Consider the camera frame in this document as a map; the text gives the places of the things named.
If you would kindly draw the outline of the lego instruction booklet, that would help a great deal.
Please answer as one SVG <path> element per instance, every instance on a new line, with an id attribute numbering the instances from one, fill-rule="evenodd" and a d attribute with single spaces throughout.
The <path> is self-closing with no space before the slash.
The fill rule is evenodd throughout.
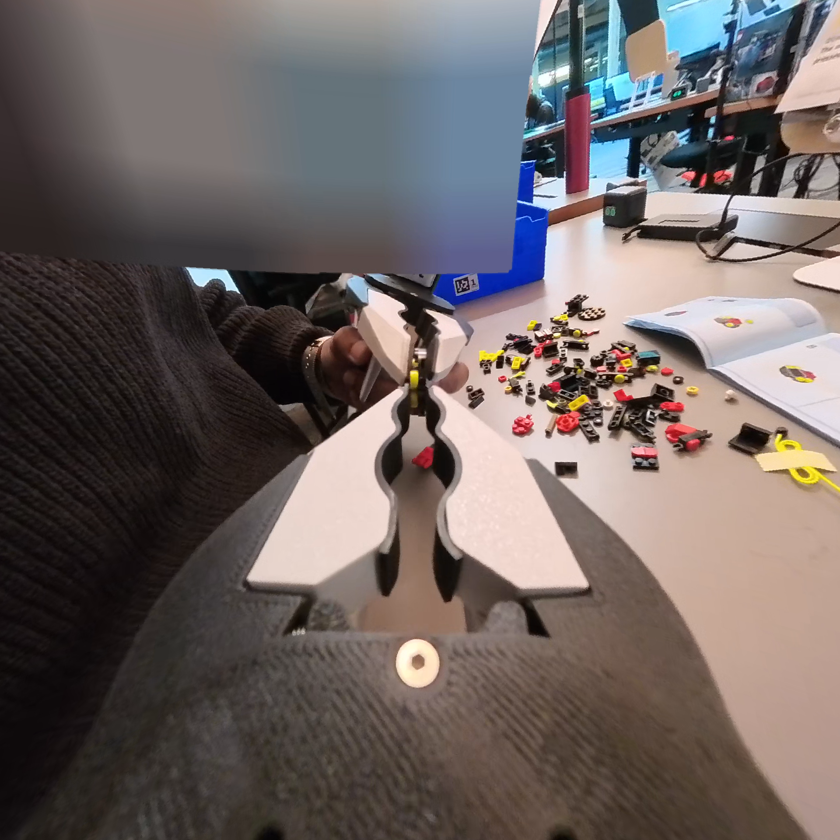
<path id="1" fill-rule="evenodd" d="M 810 303 L 703 297 L 624 324 L 692 342 L 709 371 L 839 445 L 839 335 Z"/>

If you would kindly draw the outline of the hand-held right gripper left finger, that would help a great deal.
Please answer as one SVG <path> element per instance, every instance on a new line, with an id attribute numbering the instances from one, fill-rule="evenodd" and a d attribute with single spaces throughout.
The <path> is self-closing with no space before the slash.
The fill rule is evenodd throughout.
<path id="1" fill-rule="evenodd" d="M 396 495 L 407 386 L 312 450 L 246 582 L 263 592 L 337 602 L 355 613 L 387 596 L 400 564 Z"/>

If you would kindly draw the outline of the person's black knit sweater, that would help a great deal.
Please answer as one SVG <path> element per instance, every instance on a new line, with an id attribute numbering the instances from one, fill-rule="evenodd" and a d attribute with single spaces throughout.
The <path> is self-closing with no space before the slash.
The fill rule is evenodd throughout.
<path id="1" fill-rule="evenodd" d="M 197 287 L 183 268 L 2 253 L 2 838 L 172 577 L 309 447 Z"/>

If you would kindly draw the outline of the person's left forearm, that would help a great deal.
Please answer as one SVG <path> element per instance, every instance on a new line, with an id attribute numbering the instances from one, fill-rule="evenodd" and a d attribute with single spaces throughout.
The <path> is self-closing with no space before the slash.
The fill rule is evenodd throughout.
<path id="1" fill-rule="evenodd" d="M 330 335 L 297 309 L 253 307 L 221 280 L 197 287 L 197 298 L 220 343 L 280 405 L 314 403 L 303 372 L 307 347 Z"/>

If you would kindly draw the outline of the beige tape strip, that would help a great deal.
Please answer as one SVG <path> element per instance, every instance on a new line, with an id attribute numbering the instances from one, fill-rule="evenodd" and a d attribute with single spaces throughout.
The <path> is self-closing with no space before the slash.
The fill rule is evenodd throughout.
<path id="1" fill-rule="evenodd" d="M 754 458 L 764 472 L 819 470 L 833 473 L 836 471 L 824 454 L 805 449 L 785 448 L 759 454 Z"/>

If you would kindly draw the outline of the person's left hand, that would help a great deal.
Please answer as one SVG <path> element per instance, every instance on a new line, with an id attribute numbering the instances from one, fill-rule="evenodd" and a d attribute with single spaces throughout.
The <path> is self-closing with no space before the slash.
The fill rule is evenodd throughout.
<path id="1" fill-rule="evenodd" d="M 382 371 L 365 399 L 364 378 L 372 360 L 371 349 L 355 327 L 343 326 L 329 337 L 318 353 L 319 380 L 325 395 L 357 411 L 378 403 L 402 385 Z"/>

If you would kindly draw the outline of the black lego slope piece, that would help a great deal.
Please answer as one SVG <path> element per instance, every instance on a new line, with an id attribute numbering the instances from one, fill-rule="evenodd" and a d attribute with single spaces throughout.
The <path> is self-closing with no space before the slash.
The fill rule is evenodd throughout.
<path id="1" fill-rule="evenodd" d="M 755 456 L 765 451 L 774 433 L 751 423 L 743 423 L 728 441 L 728 446 L 740 453 Z"/>

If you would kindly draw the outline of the white stand base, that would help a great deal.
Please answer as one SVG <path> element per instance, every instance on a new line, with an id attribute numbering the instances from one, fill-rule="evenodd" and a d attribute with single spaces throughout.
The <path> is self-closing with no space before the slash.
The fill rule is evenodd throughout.
<path id="1" fill-rule="evenodd" d="M 823 259 L 809 266 L 794 271 L 793 280 L 805 287 L 840 291 L 840 257 Z"/>

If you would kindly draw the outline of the flat black device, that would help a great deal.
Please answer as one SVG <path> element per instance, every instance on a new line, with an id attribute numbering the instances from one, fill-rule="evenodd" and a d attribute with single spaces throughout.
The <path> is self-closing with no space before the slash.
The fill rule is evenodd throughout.
<path id="1" fill-rule="evenodd" d="M 641 222 L 635 229 L 638 238 L 676 242 L 714 242 L 731 233 L 739 222 L 739 215 L 730 213 L 686 214 L 664 213 Z"/>

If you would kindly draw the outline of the blue storage bin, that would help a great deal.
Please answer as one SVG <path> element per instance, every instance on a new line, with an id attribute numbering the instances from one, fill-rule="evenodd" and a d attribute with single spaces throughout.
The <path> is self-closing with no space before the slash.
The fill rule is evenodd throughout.
<path id="1" fill-rule="evenodd" d="M 533 202 L 535 174 L 532 161 L 520 163 L 511 268 L 501 273 L 443 276 L 438 288 L 444 299 L 457 306 L 543 279 L 549 210 Z"/>

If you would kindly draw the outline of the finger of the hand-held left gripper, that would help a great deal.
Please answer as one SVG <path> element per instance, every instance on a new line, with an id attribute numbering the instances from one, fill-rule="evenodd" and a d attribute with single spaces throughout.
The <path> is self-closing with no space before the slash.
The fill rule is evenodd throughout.
<path id="1" fill-rule="evenodd" d="M 412 355 L 412 335 L 404 319 L 406 305 L 379 290 L 368 290 L 360 309 L 358 330 L 383 371 L 396 384 L 404 384 Z"/>
<path id="2" fill-rule="evenodd" d="M 427 385 L 443 380 L 459 360 L 474 330 L 446 313 L 425 313 L 418 326 L 418 348 L 425 352 L 421 372 Z"/>

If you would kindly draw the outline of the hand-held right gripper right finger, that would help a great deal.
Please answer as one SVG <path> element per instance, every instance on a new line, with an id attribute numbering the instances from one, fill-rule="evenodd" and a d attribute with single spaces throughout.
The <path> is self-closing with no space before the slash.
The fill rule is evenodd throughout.
<path id="1" fill-rule="evenodd" d="M 499 602 L 587 593 L 590 584 L 526 460 L 439 387 L 429 390 L 434 578 L 442 598 L 488 613 Z"/>

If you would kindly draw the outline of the round black lego plate assembly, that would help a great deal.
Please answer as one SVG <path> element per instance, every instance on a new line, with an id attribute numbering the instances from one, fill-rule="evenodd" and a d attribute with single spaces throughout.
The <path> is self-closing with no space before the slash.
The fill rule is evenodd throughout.
<path id="1" fill-rule="evenodd" d="M 411 414 L 424 416 L 427 395 L 427 348 L 418 343 L 413 348 L 406 374 Z"/>

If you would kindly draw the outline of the black office chair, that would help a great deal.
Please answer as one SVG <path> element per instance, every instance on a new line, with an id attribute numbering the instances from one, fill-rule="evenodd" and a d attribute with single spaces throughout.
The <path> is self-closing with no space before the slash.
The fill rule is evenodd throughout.
<path id="1" fill-rule="evenodd" d="M 682 144 L 666 153 L 660 163 L 671 170 L 680 170 L 682 179 L 693 190 L 707 187 L 707 170 L 711 162 L 711 186 L 729 184 L 742 152 L 743 140 L 727 136 L 719 141 L 699 140 Z"/>

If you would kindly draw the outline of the pile of lego pieces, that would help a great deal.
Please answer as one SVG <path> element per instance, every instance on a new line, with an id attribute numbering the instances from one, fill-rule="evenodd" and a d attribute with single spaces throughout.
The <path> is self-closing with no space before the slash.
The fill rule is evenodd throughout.
<path id="1" fill-rule="evenodd" d="M 657 424 L 678 424 L 685 404 L 677 398 L 682 379 L 661 364 L 656 350 L 640 350 L 629 340 L 615 340 L 592 352 L 596 327 L 606 310 L 578 294 L 547 321 L 533 319 L 522 332 L 508 332 L 500 348 L 478 353 L 482 375 L 494 375 L 502 391 L 525 406 L 543 406 L 550 414 L 577 412 L 572 433 L 589 443 L 627 431 L 636 441 L 656 441 Z M 555 428 L 554 434 L 562 434 Z"/>

